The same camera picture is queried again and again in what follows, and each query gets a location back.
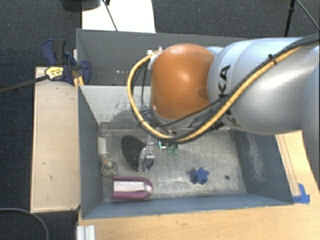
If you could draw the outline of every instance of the white plastic part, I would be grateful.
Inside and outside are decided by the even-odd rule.
[[[98,137],[98,154],[99,156],[106,156],[108,154],[107,138]]]
[[[158,52],[157,54],[155,54],[155,55],[153,55],[151,58],[150,58],[150,61],[149,61],[149,63],[148,63],[148,70],[151,70],[152,69],[152,66],[153,66],[153,64],[154,64],[154,62],[155,62],[155,60],[158,58],[158,56],[162,53],[162,47],[161,46],[159,46],[159,50],[161,50],[161,52]],[[150,54],[152,54],[152,50],[148,50],[147,51],[147,54],[148,55],[150,55]]]
[[[147,191],[151,193],[152,187],[145,184],[142,181],[115,180],[113,183],[113,191],[115,192]]]
[[[77,240],[96,240],[96,226],[77,226],[76,227]]]

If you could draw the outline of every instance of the blue clamp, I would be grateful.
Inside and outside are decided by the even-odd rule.
[[[303,184],[298,183],[301,195],[293,196],[293,202],[295,204],[309,204],[310,203],[310,195],[306,194],[305,187]]]
[[[48,39],[41,45],[43,57],[48,61],[49,65],[59,66],[63,68],[63,77],[56,79],[70,85],[74,84],[75,76],[72,71],[77,71],[77,76],[83,78],[85,85],[89,84],[91,78],[91,67],[88,60],[82,60],[80,65],[77,65],[76,59],[69,51],[64,52],[66,41]]]
[[[203,167],[191,172],[191,182],[193,184],[199,183],[201,185],[208,181],[208,175],[210,172],[206,171]]]

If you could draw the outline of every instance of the blue foam star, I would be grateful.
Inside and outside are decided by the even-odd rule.
[[[206,171],[203,167],[200,167],[198,170],[195,170],[191,173],[191,182],[193,184],[199,183],[201,185],[205,184],[208,181],[208,175],[210,172]]]

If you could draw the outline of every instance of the black carpet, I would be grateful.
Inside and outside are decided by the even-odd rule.
[[[76,47],[81,4],[73,0],[0,0],[0,82],[29,80],[45,64],[40,46],[49,38]],[[33,136],[33,87],[0,94],[0,208],[29,209]],[[50,239],[75,239],[76,213],[41,214]],[[45,239],[33,217],[0,212],[0,239]]]
[[[319,0],[300,0],[319,25]],[[152,0],[158,33],[227,37],[281,37],[290,0]],[[34,77],[45,64],[43,41],[66,39],[76,47],[81,27],[76,0],[0,0],[0,83],[17,84]],[[296,4],[289,36],[317,32]],[[0,94],[0,208],[28,210],[33,131],[33,87]],[[50,239],[75,239],[75,212],[40,214]],[[0,213],[0,239],[44,239],[33,217]]]

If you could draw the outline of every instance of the bin floor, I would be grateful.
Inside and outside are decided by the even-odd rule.
[[[239,158],[235,143],[227,130],[207,133],[199,139],[178,146],[178,154],[167,154],[156,142],[153,147],[155,161],[149,171],[139,172],[132,168],[123,156],[121,139],[132,135],[143,142],[147,134],[139,129],[109,130],[110,159],[117,165],[118,176],[144,177],[153,185],[148,199],[212,196],[245,193]],[[203,167],[209,172],[203,185],[191,182],[190,173]],[[104,200],[111,200],[112,179],[103,177]]]

